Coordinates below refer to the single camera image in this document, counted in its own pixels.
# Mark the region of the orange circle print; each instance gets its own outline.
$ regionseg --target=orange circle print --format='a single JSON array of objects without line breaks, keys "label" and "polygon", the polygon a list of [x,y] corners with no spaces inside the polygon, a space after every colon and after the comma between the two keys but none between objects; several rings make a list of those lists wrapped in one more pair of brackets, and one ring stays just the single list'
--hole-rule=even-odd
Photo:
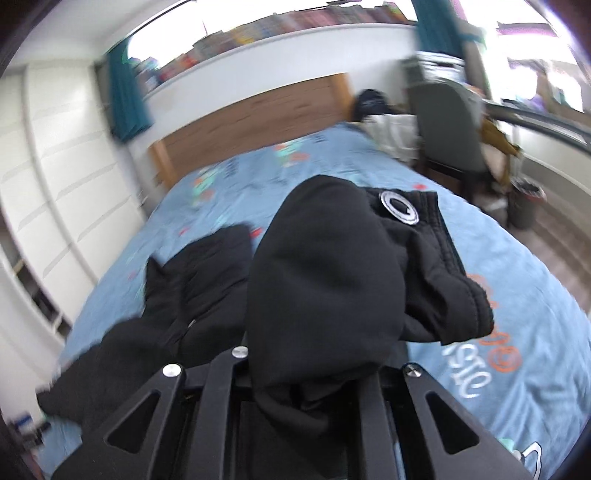
[{"label": "orange circle print", "polygon": [[498,346],[488,353],[492,368],[503,374],[514,372],[521,366],[521,354],[514,346]]}]

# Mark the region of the metal screw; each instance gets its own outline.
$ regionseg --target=metal screw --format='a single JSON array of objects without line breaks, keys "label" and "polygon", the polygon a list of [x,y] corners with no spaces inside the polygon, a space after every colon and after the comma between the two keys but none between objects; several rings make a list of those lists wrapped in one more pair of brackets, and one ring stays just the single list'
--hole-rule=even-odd
[{"label": "metal screw", "polygon": [[248,356],[248,347],[239,345],[232,350],[232,356],[235,358],[246,358]]},{"label": "metal screw", "polygon": [[183,369],[177,364],[168,364],[162,369],[162,373],[165,377],[177,377],[181,374]]},{"label": "metal screw", "polygon": [[402,370],[407,377],[418,378],[423,374],[423,369],[417,364],[406,364]]}]

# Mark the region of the blue duvet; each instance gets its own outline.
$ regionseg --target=blue duvet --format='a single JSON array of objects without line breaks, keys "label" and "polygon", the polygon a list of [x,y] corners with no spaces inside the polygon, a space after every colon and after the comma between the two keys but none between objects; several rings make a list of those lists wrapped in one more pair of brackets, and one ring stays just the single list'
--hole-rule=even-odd
[{"label": "blue duvet", "polygon": [[[376,149],[354,127],[238,155],[182,179],[88,298],[61,364],[100,342],[116,322],[142,310],[144,267],[166,262],[222,226],[250,224],[258,244],[288,193],[327,174],[359,186],[429,189],[469,275],[488,292],[492,335],[447,347],[410,344],[420,363],[467,407],[534,478],[548,479],[591,414],[591,324],[572,296],[493,219]],[[51,474],[80,443],[79,428],[53,420],[40,463]]]}]

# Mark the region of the wooden floor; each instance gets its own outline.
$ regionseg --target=wooden floor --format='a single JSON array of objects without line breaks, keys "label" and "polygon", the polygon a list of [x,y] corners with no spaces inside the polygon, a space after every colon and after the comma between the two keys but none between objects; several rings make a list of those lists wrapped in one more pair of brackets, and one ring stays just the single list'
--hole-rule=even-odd
[{"label": "wooden floor", "polygon": [[[450,177],[433,171],[429,171],[427,176],[453,192],[458,190],[456,181]],[[485,194],[477,194],[475,204],[486,209],[486,205],[491,205],[495,200]],[[487,213],[506,228],[504,208]],[[585,312],[590,312],[591,240],[588,237],[548,205],[539,208],[532,229],[523,231],[509,227],[507,230],[545,263]]]}]

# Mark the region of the bed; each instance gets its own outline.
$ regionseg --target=bed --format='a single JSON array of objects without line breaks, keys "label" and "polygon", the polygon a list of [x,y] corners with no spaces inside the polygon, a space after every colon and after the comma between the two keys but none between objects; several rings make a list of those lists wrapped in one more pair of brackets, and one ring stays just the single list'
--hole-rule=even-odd
[{"label": "bed", "polygon": [[[88,298],[60,365],[142,310],[150,255],[164,262],[189,242],[243,222],[256,246],[291,189],[313,175],[435,190],[466,271],[488,292],[496,328],[446,347],[409,344],[411,360],[535,479],[550,478],[591,414],[591,323],[542,262],[492,218],[380,152],[345,122],[351,102],[344,74],[312,79],[245,99],[156,142],[152,156],[170,191]],[[76,425],[52,424],[39,458],[46,473],[80,444]]]}]

